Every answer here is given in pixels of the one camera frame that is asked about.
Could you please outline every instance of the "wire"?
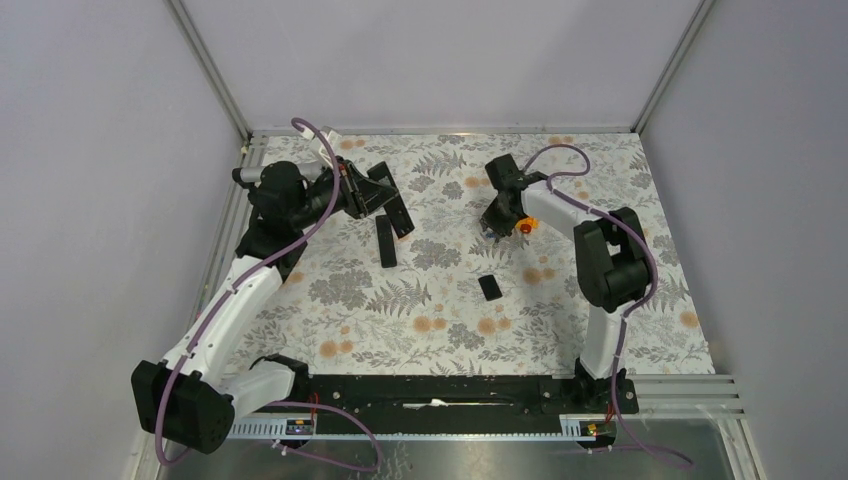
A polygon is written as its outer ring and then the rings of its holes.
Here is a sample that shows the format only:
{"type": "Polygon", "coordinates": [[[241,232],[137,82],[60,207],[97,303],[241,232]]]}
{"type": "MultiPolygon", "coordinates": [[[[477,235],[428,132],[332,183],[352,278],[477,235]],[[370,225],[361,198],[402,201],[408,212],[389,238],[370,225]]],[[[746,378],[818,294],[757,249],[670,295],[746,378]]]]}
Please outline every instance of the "wire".
{"type": "Polygon", "coordinates": [[[271,403],[268,404],[268,406],[269,407],[316,408],[318,410],[326,410],[328,412],[337,413],[337,414],[345,417],[346,419],[350,420],[354,425],[359,427],[359,429],[362,430],[362,433],[364,433],[365,435],[368,436],[368,440],[370,440],[371,445],[374,446],[374,451],[377,452],[377,461],[374,462],[374,465],[371,465],[370,467],[360,467],[359,465],[353,465],[353,464],[350,464],[350,463],[340,462],[338,460],[334,460],[332,458],[325,457],[323,455],[318,455],[318,454],[309,453],[309,452],[303,452],[301,450],[286,450],[287,453],[293,453],[295,455],[300,455],[301,457],[311,458],[313,460],[318,460],[320,462],[329,463],[329,464],[335,465],[337,467],[347,468],[349,470],[354,470],[354,471],[357,471],[357,472],[376,472],[380,468],[380,465],[383,463],[383,449],[380,448],[380,442],[377,441],[377,438],[374,436],[374,434],[371,432],[371,430],[369,430],[368,427],[366,427],[364,423],[360,422],[358,418],[354,417],[353,415],[345,412],[344,410],[342,410],[340,408],[331,407],[329,405],[322,405],[320,403],[303,403],[303,402],[286,402],[286,401],[271,402],[271,403]]]}
{"type": "Polygon", "coordinates": [[[154,447],[156,450],[156,458],[159,459],[159,463],[166,467],[176,465],[177,463],[182,461],[185,458],[186,454],[188,454],[188,452],[190,451],[189,449],[185,449],[179,455],[177,455],[176,458],[168,459],[168,457],[165,455],[165,449],[163,447],[162,438],[162,430],[165,426],[165,411],[167,409],[168,400],[171,398],[171,391],[174,389],[174,383],[177,380],[177,376],[179,375],[180,370],[182,370],[183,366],[185,365],[185,362],[188,359],[188,355],[190,355],[194,348],[198,345],[198,343],[200,343],[200,338],[203,336],[203,333],[206,332],[206,329],[209,327],[209,324],[212,323],[212,320],[215,318],[215,315],[218,313],[219,310],[221,310],[221,307],[224,306],[224,303],[227,302],[230,296],[233,295],[234,292],[238,291],[238,288],[241,286],[241,284],[244,283],[248,278],[250,278],[251,275],[256,273],[259,269],[276,262],[282,256],[303,245],[307,240],[309,240],[309,238],[312,237],[312,235],[315,235],[315,232],[317,232],[322,225],[324,225],[324,222],[326,222],[327,218],[332,215],[333,209],[336,206],[336,200],[339,197],[339,186],[341,184],[341,176],[339,173],[339,164],[336,160],[336,155],[333,152],[332,145],[330,145],[330,142],[327,141],[326,137],[324,137],[324,134],[320,130],[318,130],[314,125],[302,118],[292,118],[292,126],[299,132],[303,132],[304,128],[308,128],[315,134],[316,138],[321,141],[321,143],[324,145],[324,148],[327,149],[327,153],[329,154],[330,160],[333,163],[333,192],[330,195],[330,203],[327,205],[327,209],[324,210],[324,213],[321,215],[318,221],[315,222],[315,225],[313,225],[312,228],[310,228],[309,231],[306,232],[302,237],[297,239],[294,243],[283,248],[279,252],[271,255],[265,260],[249,268],[232,283],[231,289],[224,290],[224,292],[221,294],[221,297],[218,298],[218,301],[215,302],[211,309],[209,309],[209,313],[206,314],[206,316],[203,318],[203,321],[197,327],[197,330],[194,332],[194,336],[188,343],[186,353],[180,356],[180,359],[177,360],[177,364],[174,365],[173,370],[171,370],[171,374],[168,376],[168,381],[165,382],[165,389],[162,391],[162,398],[159,400],[159,408],[156,412],[156,425],[154,428],[154,447]]]}
{"type": "Polygon", "coordinates": [[[656,292],[657,292],[657,281],[656,281],[656,279],[657,279],[657,261],[656,261],[656,259],[654,259],[653,254],[651,253],[650,249],[648,249],[648,245],[645,243],[645,241],[642,239],[642,237],[640,237],[639,234],[637,234],[632,228],[627,226],[624,222],[613,217],[612,215],[610,215],[607,212],[597,210],[593,207],[590,207],[589,205],[586,205],[585,203],[577,200],[576,198],[573,198],[569,195],[566,195],[565,193],[554,188],[554,184],[553,184],[554,178],[563,177],[563,176],[580,176],[580,175],[585,175],[586,173],[589,172],[589,167],[590,167],[589,157],[586,155],[586,153],[583,150],[581,150],[578,147],[575,147],[573,145],[566,145],[566,144],[550,145],[550,146],[547,146],[547,147],[539,150],[538,152],[536,152],[535,155],[530,157],[530,160],[528,160],[528,162],[524,166],[524,168],[526,169],[527,167],[529,167],[533,163],[533,161],[535,161],[536,158],[539,157],[539,155],[542,152],[545,152],[547,150],[550,150],[551,148],[555,148],[555,147],[559,147],[559,146],[570,148],[571,150],[574,150],[577,153],[579,153],[580,156],[582,156],[583,159],[586,161],[586,170],[583,171],[583,172],[576,172],[576,173],[575,172],[557,172],[557,173],[549,175],[548,179],[546,181],[548,190],[552,194],[554,194],[558,198],[560,198],[561,200],[564,200],[566,203],[568,203],[568,204],[570,204],[574,207],[577,207],[577,208],[585,211],[586,213],[588,213],[590,215],[596,215],[598,217],[606,219],[609,222],[611,222],[613,225],[615,225],[616,227],[620,228],[625,233],[627,233],[627,235],[629,235],[636,242],[636,244],[639,245],[639,248],[641,248],[642,251],[645,252],[645,257],[648,260],[648,269],[650,270],[650,274],[651,274],[651,287],[648,290],[648,293],[644,297],[642,297],[638,301],[636,301],[633,305],[627,307],[624,310],[624,313],[622,313],[622,315],[621,315],[621,328],[620,328],[619,333],[618,333],[618,343],[616,344],[616,347],[615,347],[615,354],[613,355],[612,370],[611,370],[611,372],[612,372],[612,394],[611,394],[611,397],[612,397],[613,411],[615,412],[615,416],[616,416],[616,418],[618,418],[618,421],[621,424],[621,427],[624,429],[625,432],[627,432],[627,434],[630,436],[630,438],[633,440],[633,442],[636,445],[622,445],[622,446],[619,446],[619,447],[615,447],[613,449],[613,451],[619,451],[619,450],[630,451],[630,450],[635,450],[635,449],[641,448],[642,450],[645,451],[645,453],[654,457],[656,460],[660,461],[661,463],[663,463],[665,465],[668,465],[668,466],[674,467],[674,468],[678,468],[680,470],[692,470],[693,468],[695,468],[695,462],[691,458],[689,458],[686,454],[684,454],[683,452],[674,450],[672,448],[663,447],[663,446],[660,446],[660,445],[647,445],[644,442],[642,442],[641,440],[639,440],[639,438],[636,435],[633,434],[633,432],[630,430],[630,427],[627,426],[627,422],[625,422],[624,418],[621,416],[621,408],[619,408],[619,405],[618,405],[618,395],[616,395],[616,390],[617,390],[616,377],[618,377],[618,375],[616,375],[615,373],[618,372],[618,365],[619,365],[619,361],[621,359],[621,352],[624,350],[624,338],[625,338],[625,335],[627,334],[627,319],[628,319],[628,317],[630,317],[630,314],[633,313],[634,310],[636,310],[637,308],[648,303],[651,300],[651,298],[654,296],[654,294],[656,294],[656,292]],[[669,461],[666,458],[663,458],[662,456],[660,456],[660,454],[665,454],[665,455],[670,455],[670,456],[680,458],[685,463],[669,461]]]}

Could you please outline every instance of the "purple cable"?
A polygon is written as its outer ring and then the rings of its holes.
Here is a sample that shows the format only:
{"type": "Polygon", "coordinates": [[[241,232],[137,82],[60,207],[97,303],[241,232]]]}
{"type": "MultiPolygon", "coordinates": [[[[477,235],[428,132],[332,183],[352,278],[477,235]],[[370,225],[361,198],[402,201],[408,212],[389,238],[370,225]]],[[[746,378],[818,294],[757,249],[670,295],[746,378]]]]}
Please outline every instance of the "purple cable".
{"type": "MultiPolygon", "coordinates": [[[[527,165],[525,165],[525,168],[530,166],[532,161],[535,160],[539,156],[539,153],[542,153],[545,150],[551,149],[551,148],[556,147],[556,146],[560,146],[560,145],[559,144],[558,145],[550,145],[550,146],[545,147],[542,150],[540,150],[538,153],[536,153],[536,155],[533,155],[533,157],[530,158],[530,161],[527,162],[527,165]]],[[[588,172],[589,171],[589,163],[588,163],[589,157],[586,155],[586,153],[584,153],[582,150],[580,150],[579,148],[577,148],[573,145],[564,145],[563,144],[563,146],[567,146],[568,148],[578,152],[583,157],[583,159],[586,160],[586,162],[587,162],[586,163],[586,172],[588,172]]],[[[648,303],[648,301],[650,301],[651,298],[656,293],[656,291],[657,291],[657,282],[656,282],[656,279],[657,279],[657,261],[654,259],[653,254],[648,249],[648,245],[645,243],[644,240],[642,240],[642,237],[640,237],[632,228],[628,227],[624,222],[613,217],[612,215],[610,215],[607,212],[592,208],[589,205],[586,205],[585,203],[583,203],[583,202],[581,202],[581,201],[579,201],[579,200],[577,200],[573,197],[570,197],[570,196],[568,196],[568,195],[566,195],[566,194],[564,194],[564,193],[562,193],[559,190],[554,188],[554,185],[553,185],[554,178],[562,177],[562,176],[577,176],[577,175],[580,175],[580,174],[575,174],[573,172],[558,172],[558,173],[554,173],[554,174],[548,176],[548,180],[547,180],[548,190],[551,193],[553,193],[554,195],[556,195],[557,197],[559,197],[560,199],[567,202],[568,204],[573,205],[573,206],[585,211],[586,213],[588,213],[590,215],[597,215],[601,218],[609,220],[610,222],[612,222],[613,225],[617,226],[618,228],[623,230],[625,233],[627,233],[627,235],[629,235],[631,238],[633,238],[633,240],[636,242],[636,244],[639,245],[639,248],[641,248],[642,251],[645,252],[645,256],[648,259],[648,269],[650,270],[651,278],[653,279],[651,281],[651,287],[648,290],[647,295],[645,295],[644,297],[642,297],[641,299],[636,301],[636,303],[634,303],[633,305],[631,305],[627,309],[625,309],[624,313],[621,315],[621,329],[619,330],[618,343],[616,344],[615,355],[613,356],[613,360],[612,360],[612,370],[611,371],[613,372],[613,375],[612,375],[612,392],[613,392],[613,394],[611,395],[611,397],[612,397],[613,410],[615,411],[616,418],[618,418],[619,423],[621,423],[621,427],[624,429],[625,432],[627,432],[628,435],[630,435],[630,438],[633,440],[634,443],[636,443],[636,445],[622,445],[620,447],[615,447],[614,450],[633,450],[634,448],[641,448],[642,450],[645,451],[645,453],[654,457],[656,460],[664,463],[665,465],[668,465],[668,466],[674,467],[674,468],[678,468],[680,470],[692,470],[693,468],[695,468],[695,462],[691,458],[689,458],[686,454],[684,454],[683,452],[679,452],[677,450],[668,448],[668,447],[646,445],[641,440],[639,440],[639,438],[636,435],[633,434],[633,432],[630,430],[630,427],[627,426],[627,423],[624,421],[624,418],[621,416],[621,409],[619,408],[619,405],[618,405],[618,395],[615,394],[615,392],[616,392],[616,377],[617,377],[617,375],[615,375],[615,372],[618,372],[618,364],[619,364],[619,360],[621,358],[621,352],[624,350],[624,338],[625,338],[625,335],[627,333],[627,317],[629,317],[630,314],[633,313],[634,310],[636,310],[637,308],[641,307],[642,305],[645,305],[646,303],[648,303]],[[660,452],[676,456],[676,457],[682,459],[683,461],[685,461],[686,463],[680,464],[680,463],[675,463],[675,462],[671,462],[669,460],[666,460],[665,458],[660,456],[660,452]]]]}
{"type": "MultiPolygon", "coordinates": [[[[321,133],[321,131],[318,130],[315,125],[312,125],[306,120],[298,117],[292,118],[292,126],[299,132],[302,132],[304,128],[308,128],[315,134],[318,140],[321,141],[321,143],[324,145],[324,148],[327,149],[327,154],[329,154],[330,160],[333,163],[333,192],[330,195],[330,203],[327,205],[327,209],[324,210],[324,213],[321,215],[318,221],[315,222],[315,225],[313,225],[312,228],[310,228],[309,231],[306,232],[302,237],[297,239],[297,241],[287,246],[286,248],[280,250],[279,252],[254,265],[246,272],[244,272],[240,277],[238,277],[232,284],[232,289],[235,291],[237,291],[238,287],[240,287],[242,283],[244,283],[248,278],[250,278],[251,275],[256,273],[256,271],[274,263],[283,255],[301,246],[304,242],[309,240],[312,235],[315,235],[315,232],[317,232],[318,229],[321,228],[322,225],[324,225],[324,222],[327,221],[327,218],[329,218],[330,215],[333,214],[333,209],[336,206],[336,200],[339,197],[339,186],[341,184],[341,177],[339,174],[339,164],[336,161],[336,154],[335,152],[333,152],[333,147],[330,145],[330,142],[328,142],[327,139],[324,137],[324,134],[321,133]]],[[[163,466],[170,467],[176,465],[177,463],[182,461],[182,459],[185,458],[186,454],[189,452],[189,450],[186,449],[182,453],[180,453],[177,458],[169,460],[168,457],[165,456],[165,450],[162,445],[162,429],[165,426],[165,410],[166,406],[168,405],[168,400],[171,398],[171,391],[174,389],[174,383],[177,381],[177,375],[180,373],[180,370],[182,370],[183,365],[185,365],[185,362],[188,359],[187,355],[190,354],[192,350],[194,350],[198,343],[200,343],[200,338],[203,336],[203,333],[206,332],[206,329],[209,327],[209,324],[212,323],[212,320],[215,319],[215,315],[218,314],[218,311],[221,310],[221,307],[224,306],[224,303],[227,302],[227,299],[229,299],[232,294],[233,292],[231,290],[225,290],[221,297],[218,299],[218,301],[215,302],[215,304],[209,310],[209,313],[197,327],[197,330],[194,332],[194,336],[191,338],[188,343],[188,347],[186,348],[186,354],[182,355],[177,361],[177,364],[174,366],[174,369],[171,370],[171,374],[168,376],[168,381],[165,383],[165,389],[162,391],[162,398],[159,400],[159,409],[156,412],[156,427],[154,429],[154,445],[156,447],[156,458],[159,459],[159,463],[161,463],[163,466]]]]}
{"type": "Polygon", "coordinates": [[[301,457],[311,458],[313,460],[318,460],[321,462],[326,462],[337,467],[347,468],[349,470],[354,470],[357,472],[376,472],[380,465],[383,463],[383,449],[380,448],[380,442],[377,441],[377,438],[371,433],[371,430],[368,430],[368,427],[365,426],[364,423],[360,422],[359,419],[354,417],[353,415],[345,412],[344,410],[336,407],[331,407],[329,405],[321,405],[320,403],[303,403],[303,402],[271,402],[268,404],[269,407],[297,407],[297,408],[317,408],[318,410],[326,410],[328,412],[337,413],[346,419],[353,422],[354,425],[359,427],[362,430],[362,433],[368,435],[368,439],[371,441],[371,445],[374,446],[374,450],[377,452],[377,462],[370,467],[360,467],[359,465],[352,465],[350,463],[340,462],[338,460],[333,460],[332,458],[325,457],[323,455],[317,455],[309,452],[302,452],[300,450],[286,450],[287,453],[293,453],[295,455],[300,455],[301,457]]]}
{"type": "Polygon", "coordinates": [[[586,152],[584,152],[583,150],[580,150],[579,148],[575,147],[574,145],[569,145],[567,143],[555,143],[553,145],[548,145],[547,147],[545,147],[545,148],[539,150],[538,152],[534,153],[533,156],[530,157],[527,160],[527,163],[524,164],[524,168],[522,168],[521,171],[526,172],[527,169],[530,168],[530,165],[533,165],[533,162],[535,162],[536,159],[539,158],[539,155],[547,152],[548,150],[550,150],[552,148],[570,148],[571,150],[574,150],[575,152],[579,153],[580,156],[583,157],[583,161],[586,162],[586,169],[583,170],[582,172],[558,172],[558,173],[555,173],[554,175],[556,175],[556,176],[565,175],[565,176],[569,176],[569,177],[580,177],[580,176],[583,176],[583,175],[586,175],[587,173],[589,173],[589,169],[592,168],[592,164],[591,164],[591,162],[589,162],[589,156],[586,155],[586,152]]]}

